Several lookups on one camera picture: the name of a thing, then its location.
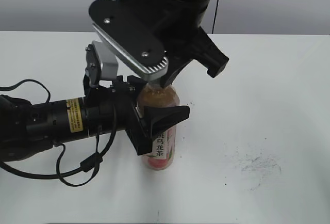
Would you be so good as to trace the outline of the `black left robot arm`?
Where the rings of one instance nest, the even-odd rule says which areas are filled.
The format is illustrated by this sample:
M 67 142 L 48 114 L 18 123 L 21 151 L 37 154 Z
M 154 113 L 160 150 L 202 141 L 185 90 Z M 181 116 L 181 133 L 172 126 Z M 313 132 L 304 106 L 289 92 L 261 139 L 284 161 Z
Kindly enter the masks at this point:
M 137 97 L 145 82 L 117 77 L 109 88 L 84 86 L 85 96 L 31 104 L 1 96 L 1 159 L 20 161 L 53 145 L 124 130 L 138 155 L 152 151 L 163 132 L 188 119 L 188 106 L 146 107 L 137 112 Z

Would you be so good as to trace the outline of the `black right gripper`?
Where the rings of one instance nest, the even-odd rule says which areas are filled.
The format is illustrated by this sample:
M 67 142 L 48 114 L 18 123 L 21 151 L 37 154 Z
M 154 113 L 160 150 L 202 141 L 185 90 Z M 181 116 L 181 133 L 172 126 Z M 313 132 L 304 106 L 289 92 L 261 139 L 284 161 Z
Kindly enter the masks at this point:
M 167 73 L 160 86 L 168 87 L 193 60 L 217 77 L 229 58 L 222 53 L 201 28 L 206 0 L 118 0 L 151 30 L 169 53 Z

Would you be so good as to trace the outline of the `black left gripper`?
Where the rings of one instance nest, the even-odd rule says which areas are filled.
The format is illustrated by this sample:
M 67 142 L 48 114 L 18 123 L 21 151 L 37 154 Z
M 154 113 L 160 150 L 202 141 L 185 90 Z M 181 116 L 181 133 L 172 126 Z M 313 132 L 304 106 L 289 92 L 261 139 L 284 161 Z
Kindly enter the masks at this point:
M 144 120 L 139 116 L 137 97 L 147 81 L 130 75 L 127 81 L 117 76 L 109 88 L 92 88 L 85 75 L 83 87 L 86 110 L 86 127 L 90 136 L 110 133 L 110 138 L 101 155 L 110 149 L 117 131 L 124 130 L 138 155 L 152 151 L 151 138 L 157 138 L 169 128 L 189 118 L 188 106 L 144 107 Z

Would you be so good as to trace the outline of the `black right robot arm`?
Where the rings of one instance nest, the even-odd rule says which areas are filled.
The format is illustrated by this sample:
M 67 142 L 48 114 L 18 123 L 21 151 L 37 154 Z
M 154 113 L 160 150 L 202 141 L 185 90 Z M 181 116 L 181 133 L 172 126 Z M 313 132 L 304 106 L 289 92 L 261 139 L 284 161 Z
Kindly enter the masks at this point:
M 173 83 L 192 60 L 207 68 L 211 77 L 219 75 L 229 58 L 206 32 L 201 21 L 210 0 L 118 0 L 163 44 L 169 60 L 167 73 L 159 79 L 161 87 Z

